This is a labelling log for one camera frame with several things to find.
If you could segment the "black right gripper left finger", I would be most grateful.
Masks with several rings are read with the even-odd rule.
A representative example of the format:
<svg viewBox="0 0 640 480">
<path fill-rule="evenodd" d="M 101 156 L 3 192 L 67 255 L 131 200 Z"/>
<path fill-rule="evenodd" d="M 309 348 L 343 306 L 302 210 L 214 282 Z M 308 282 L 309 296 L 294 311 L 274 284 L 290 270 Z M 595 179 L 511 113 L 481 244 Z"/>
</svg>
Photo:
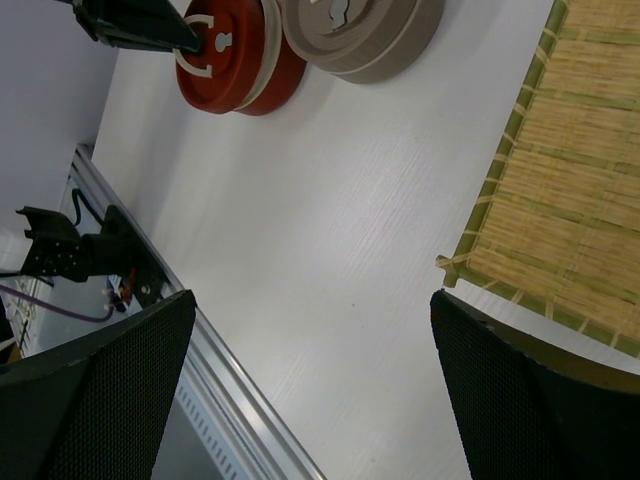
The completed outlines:
<svg viewBox="0 0 640 480">
<path fill-rule="evenodd" d="M 2 365 L 2 478 L 150 478 L 195 316 L 182 290 Z"/>
</svg>

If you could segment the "beige round lid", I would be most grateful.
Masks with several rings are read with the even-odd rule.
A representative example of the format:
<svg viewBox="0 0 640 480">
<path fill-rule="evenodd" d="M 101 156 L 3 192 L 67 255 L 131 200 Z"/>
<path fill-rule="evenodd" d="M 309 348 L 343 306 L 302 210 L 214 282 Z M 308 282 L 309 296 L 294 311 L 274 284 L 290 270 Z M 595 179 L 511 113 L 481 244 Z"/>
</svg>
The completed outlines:
<svg viewBox="0 0 640 480">
<path fill-rule="evenodd" d="M 371 59 L 410 19 L 416 1 L 283 1 L 283 27 L 309 62 Z"/>
</svg>

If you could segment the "red steel container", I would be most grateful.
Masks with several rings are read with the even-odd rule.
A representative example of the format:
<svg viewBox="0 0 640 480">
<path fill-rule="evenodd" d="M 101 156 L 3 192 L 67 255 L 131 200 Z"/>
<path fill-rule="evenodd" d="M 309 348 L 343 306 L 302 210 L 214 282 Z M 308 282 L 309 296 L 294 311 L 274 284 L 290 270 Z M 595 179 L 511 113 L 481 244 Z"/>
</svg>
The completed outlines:
<svg viewBox="0 0 640 480">
<path fill-rule="evenodd" d="M 249 116 L 262 116 L 282 107 L 294 94 L 305 73 L 307 62 L 300 58 L 284 40 L 270 80 L 261 94 L 248 106 L 237 112 Z"/>
</svg>

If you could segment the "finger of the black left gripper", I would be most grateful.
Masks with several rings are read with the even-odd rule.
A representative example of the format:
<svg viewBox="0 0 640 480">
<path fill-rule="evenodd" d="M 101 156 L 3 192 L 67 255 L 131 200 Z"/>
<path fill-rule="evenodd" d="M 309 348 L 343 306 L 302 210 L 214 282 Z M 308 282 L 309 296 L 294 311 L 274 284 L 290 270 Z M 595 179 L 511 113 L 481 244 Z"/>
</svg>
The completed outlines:
<svg viewBox="0 0 640 480">
<path fill-rule="evenodd" d="M 201 38 L 170 1 L 73 0 L 69 5 L 78 24 L 96 42 L 130 50 L 202 51 Z"/>
</svg>

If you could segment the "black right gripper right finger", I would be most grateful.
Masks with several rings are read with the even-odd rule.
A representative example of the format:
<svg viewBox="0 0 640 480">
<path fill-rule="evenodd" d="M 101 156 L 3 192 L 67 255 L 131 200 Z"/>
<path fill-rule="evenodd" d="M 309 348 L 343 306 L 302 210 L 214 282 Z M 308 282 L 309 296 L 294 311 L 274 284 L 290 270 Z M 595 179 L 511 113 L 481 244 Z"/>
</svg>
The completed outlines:
<svg viewBox="0 0 640 480">
<path fill-rule="evenodd" d="M 472 478 L 638 478 L 637 375 L 526 334 L 444 290 L 430 312 Z"/>
</svg>

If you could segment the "red round lid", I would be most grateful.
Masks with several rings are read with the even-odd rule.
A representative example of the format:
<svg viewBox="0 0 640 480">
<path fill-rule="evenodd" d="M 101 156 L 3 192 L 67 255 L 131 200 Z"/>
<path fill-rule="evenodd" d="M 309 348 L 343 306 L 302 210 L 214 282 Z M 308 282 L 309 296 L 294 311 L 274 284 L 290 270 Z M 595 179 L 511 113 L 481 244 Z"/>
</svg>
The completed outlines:
<svg viewBox="0 0 640 480">
<path fill-rule="evenodd" d="M 184 20 L 202 41 L 198 54 L 174 52 L 185 100 L 214 114 L 254 102 L 270 81 L 283 44 L 278 3 L 192 1 Z"/>
</svg>

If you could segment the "beige steel container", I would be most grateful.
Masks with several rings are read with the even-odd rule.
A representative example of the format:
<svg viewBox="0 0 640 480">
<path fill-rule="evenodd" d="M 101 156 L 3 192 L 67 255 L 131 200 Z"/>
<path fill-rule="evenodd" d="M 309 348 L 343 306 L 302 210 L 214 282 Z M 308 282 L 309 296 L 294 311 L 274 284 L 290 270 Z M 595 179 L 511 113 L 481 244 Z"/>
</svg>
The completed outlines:
<svg viewBox="0 0 640 480">
<path fill-rule="evenodd" d="M 373 60 L 338 78 L 354 84 L 389 80 L 414 63 L 433 39 L 443 16 L 444 1 L 417 1 L 408 20 L 388 46 Z"/>
</svg>

